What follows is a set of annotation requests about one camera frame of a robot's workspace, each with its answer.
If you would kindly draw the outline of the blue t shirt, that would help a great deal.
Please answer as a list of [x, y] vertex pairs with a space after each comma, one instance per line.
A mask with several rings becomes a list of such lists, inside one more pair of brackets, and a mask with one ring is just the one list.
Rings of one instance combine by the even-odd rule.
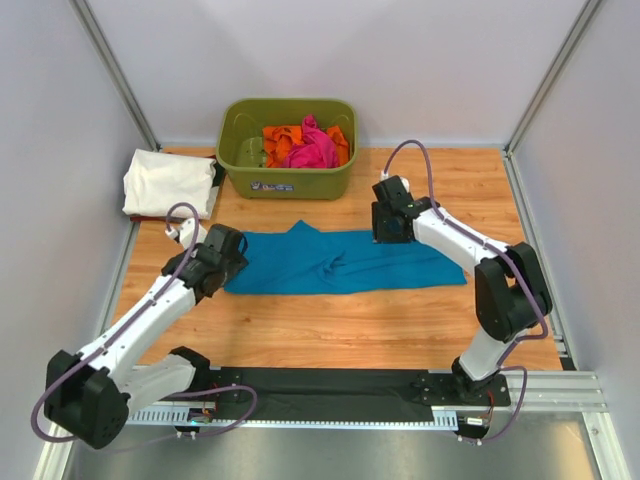
[[322, 232], [300, 220], [281, 233], [247, 232], [248, 265], [224, 290], [237, 295], [346, 295], [458, 286], [463, 269], [420, 243], [376, 243], [368, 230]]

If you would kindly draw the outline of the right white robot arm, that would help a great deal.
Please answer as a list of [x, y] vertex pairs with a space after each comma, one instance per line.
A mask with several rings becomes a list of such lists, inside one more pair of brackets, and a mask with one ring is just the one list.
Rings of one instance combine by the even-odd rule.
[[509, 245], [477, 232], [432, 198], [414, 198], [400, 176], [383, 173], [373, 192], [375, 241], [426, 245], [473, 278], [479, 329], [450, 379], [452, 395], [473, 403], [519, 344], [549, 334], [545, 317], [553, 304], [538, 256], [525, 242]]

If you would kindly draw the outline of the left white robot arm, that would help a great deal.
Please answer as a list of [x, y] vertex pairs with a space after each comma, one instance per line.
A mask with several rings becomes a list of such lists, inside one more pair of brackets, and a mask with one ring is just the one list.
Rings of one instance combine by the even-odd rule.
[[183, 247], [145, 295], [94, 341], [48, 362], [40, 411], [94, 449], [109, 445], [130, 415], [169, 397], [199, 401], [219, 392], [209, 360], [176, 347], [161, 361], [138, 367], [142, 354], [180, 317], [232, 280], [248, 261], [245, 235], [193, 219], [168, 236]]

